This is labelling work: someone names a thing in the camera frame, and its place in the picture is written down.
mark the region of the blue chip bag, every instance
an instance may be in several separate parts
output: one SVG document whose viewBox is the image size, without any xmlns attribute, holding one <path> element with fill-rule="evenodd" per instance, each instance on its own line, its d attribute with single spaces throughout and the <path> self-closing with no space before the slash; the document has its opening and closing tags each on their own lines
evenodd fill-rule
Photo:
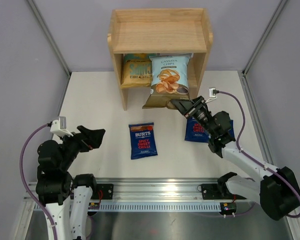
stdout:
<svg viewBox="0 0 300 240">
<path fill-rule="evenodd" d="M 235 137 L 234 132 L 234 121 L 230 120 L 232 128 L 229 130 L 229 134 Z M 204 130 L 204 128 L 195 120 L 194 117 L 190 117 L 186 121 L 185 129 L 185 141 L 197 142 L 197 143 L 208 143 L 209 134 Z"/>
<path fill-rule="evenodd" d="M 154 136 L 154 123 L 129 124 L 131 140 L 131 159 L 157 156 Z"/>
</svg>

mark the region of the tabletop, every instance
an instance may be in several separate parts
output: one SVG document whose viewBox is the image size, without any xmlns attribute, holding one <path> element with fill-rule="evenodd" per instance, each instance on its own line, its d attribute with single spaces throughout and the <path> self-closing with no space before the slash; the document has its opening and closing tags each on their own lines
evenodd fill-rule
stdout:
<svg viewBox="0 0 300 240">
<path fill-rule="evenodd" d="M 240 144 L 262 159 L 256 132 L 237 71 L 205 71 L 199 95 L 209 98 L 209 88 L 234 94 L 241 102 L 246 126 Z M 113 71 L 73 72 L 69 80 L 60 116 L 66 117 L 67 129 L 77 126 L 105 129 L 102 145 L 87 153 L 79 153 L 69 172 L 94 174 L 96 178 L 219 178 L 235 172 L 247 175 L 224 158 L 211 153 L 207 143 L 185 141 L 187 120 L 177 111 L 166 108 L 142 109 L 150 95 L 149 88 L 130 88 L 128 108 L 123 110 Z M 218 94 L 208 103 L 212 114 L 226 111 L 238 135 L 243 117 L 237 103 Z M 158 156 L 131 160 L 129 124 L 154 122 L 154 138 Z"/>
</svg>

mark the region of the wooden shelf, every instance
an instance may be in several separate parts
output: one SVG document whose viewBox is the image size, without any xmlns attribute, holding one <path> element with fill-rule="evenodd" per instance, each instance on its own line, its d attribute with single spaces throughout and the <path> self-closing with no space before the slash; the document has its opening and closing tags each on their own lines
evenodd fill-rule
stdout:
<svg viewBox="0 0 300 240">
<path fill-rule="evenodd" d="M 113 53 L 206 53 L 200 21 L 119 22 Z"/>
<path fill-rule="evenodd" d="M 116 9 L 112 11 L 107 42 L 123 109 L 127 110 L 128 89 L 121 88 L 124 54 L 193 53 L 187 77 L 190 97 L 195 98 L 213 33 L 205 8 Z"/>
</svg>

